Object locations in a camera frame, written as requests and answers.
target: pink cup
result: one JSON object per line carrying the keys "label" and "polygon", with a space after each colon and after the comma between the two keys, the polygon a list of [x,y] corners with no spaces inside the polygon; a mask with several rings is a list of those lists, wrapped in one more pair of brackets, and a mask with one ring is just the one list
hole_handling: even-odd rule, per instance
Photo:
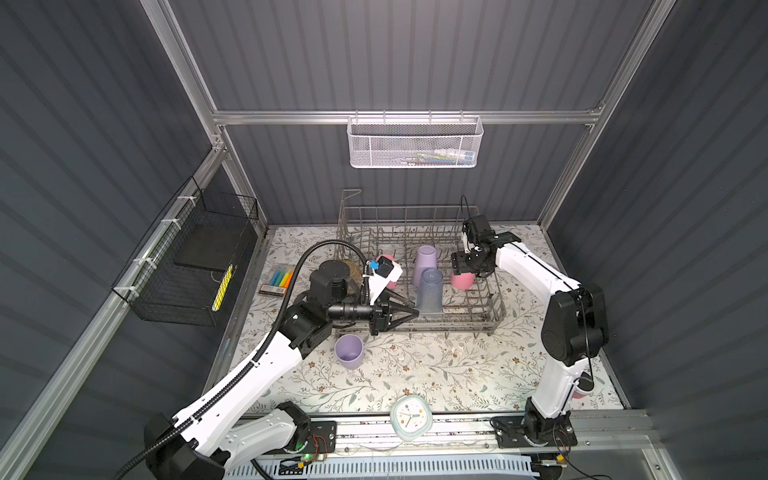
{"label": "pink cup", "polygon": [[[392,255],[387,255],[386,253],[383,253],[383,254],[379,255],[379,256],[376,258],[376,260],[378,260],[378,259],[379,259],[379,258],[381,258],[381,257],[384,257],[384,258],[389,258],[389,259],[390,259],[391,261],[393,261],[393,262],[395,261],[395,257],[393,257]],[[397,286],[397,282],[389,282],[389,285],[387,285],[386,287],[387,287],[387,288],[389,288],[389,289],[393,289],[393,288],[395,288],[396,286]]]}
{"label": "pink cup", "polygon": [[451,285],[453,285],[455,288],[458,288],[459,290],[469,290],[474,284],[474,273],[461,273],[456,275],[455,273],[451,272]]}

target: clock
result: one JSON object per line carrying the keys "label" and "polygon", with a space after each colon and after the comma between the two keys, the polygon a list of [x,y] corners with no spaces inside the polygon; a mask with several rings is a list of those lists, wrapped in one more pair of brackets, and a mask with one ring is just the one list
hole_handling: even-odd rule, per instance
{"label": "clock", "polygon": [[411,442],[432,427],[432,412],[422,397],[408,395],[395,402],[389,420],[397,436]]}

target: wire basket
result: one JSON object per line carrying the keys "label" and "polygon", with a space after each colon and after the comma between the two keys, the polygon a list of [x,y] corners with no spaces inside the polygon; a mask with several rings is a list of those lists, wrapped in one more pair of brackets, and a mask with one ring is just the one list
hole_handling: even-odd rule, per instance
{"label": "wire basket", "polygon": [[480,117],[350,117],[349,163],[354,168],[472,168],[483,128]]}
{"label": "wire basket", "polygon": [[[493,334],[506,317],[502,292],[496,273],[476,278],[470,290],[451,285],[451,254],[461,246],[461,223],[465,215],[477,215],[478,208],[459,205],[366,207],[353,205],[361,190],[344,190],[339,208],[337,238],[357,245],[370,258],[387,253],[403,266],[403,275],[394,289],[415,301],[412,285],[415,251],[421,245],[438,250],[438,268],[444,274],[441,313],[422,313],[419,318],[395,328],[397,332],[472,332]],[[337,246],[333,257],[352,258],[348,249]],[[344,333],[363,333],[362,323],[344,329]]]}
{"label": "wire basket", "polygon": [[[143,320],[215,326],[229,318],[257,245],[257,201],[252,197],[200,189],[184,198],[187,201],[174,219],[161,220],[165,226],[156,246],[141,258],[135,258],[134,252],[118,276],[122,278],[129,267],[138,262],[139,269],[133,280],[128,285],[118,285],[116,280],[112,290]],[[200,226],[213,232],[227,232],[236,245],[231,252],[230,267],[225,271],[180,263],[185,242]]]}

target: plastic cup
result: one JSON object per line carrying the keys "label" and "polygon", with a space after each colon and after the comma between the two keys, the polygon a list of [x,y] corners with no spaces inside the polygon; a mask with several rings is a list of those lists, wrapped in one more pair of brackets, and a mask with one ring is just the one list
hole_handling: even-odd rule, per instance
{"label": "plastic cup", "polygon": [[419,286],[422,280],[422,272],[428,268],[437,268],[437,249],[432,245],[421,245],[416,249],[416,257],[413,260],[413,285]]}
{"label": "plastic cup", "polygon": [[362,365],[362,340],[357,335],[341,335],[333,347],[333,352],[339,363],[347,369],[355,370]]}
{"label": "plastic cup", "polygon": [[416,309],[420,313],[442,312],[442,272],[428,268],[422,273],[422,282],[416,294]]}
{"label": "plastic cup", "polygon": [[451,272],[451,285],[453,285],[455,288],[458,288],[459,290],[469,290],[474,284],[474,273],[467,272],[456,275],[455,273]]}
{"label": "plastic cup", "polygon": [[[393,261],[393,262],[395,261],[395,257],[393,257],[392,255],[388,255],[388,254],[386,254],[386,253],[383,253],[383,254],[379,255],[379,256],[376,258],[376,260],[378,261],[378,259],[379,259],[379,258],[381,258],[381,257],[384,257],[384,258],[389,258],[389,259],[390,259],[391,261]],[[386,287],[387,287],[387,288],[389,288],[389,289],[393,289],[393,288],[395,288],[396,286],[397,286],[397,282],[389,282],[389,284],[388,284]]]}

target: gray wall panel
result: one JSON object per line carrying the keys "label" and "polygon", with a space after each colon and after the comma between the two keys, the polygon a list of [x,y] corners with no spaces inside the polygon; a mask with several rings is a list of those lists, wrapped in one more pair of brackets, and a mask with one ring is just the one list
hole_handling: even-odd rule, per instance
{"label": "gray wall panel", "polygon": [[[4,444],[210,143],[139,2],[0,2],[0,45]],[[220,335],[129,316],[42,468],[134,453],[138,417],[198,394]]]}
{"label": "gray wall panel", "polygon": [[686,478],[765,476],[766,21],[678,1],[549,230],[603,286],[611,364]]}
{"label": "gray wall panel", "polygon": [[649,0],[172,0],[221,110],[593,108]]}
{"label": "gray wall panel", "polygon": [[229,126],[270,222],[335,223],[343,188],[365,205],[457,204],[465,194],[493,220],[535,220],[584,128],[489,125],[478,166],[359,169],[343,126]]}

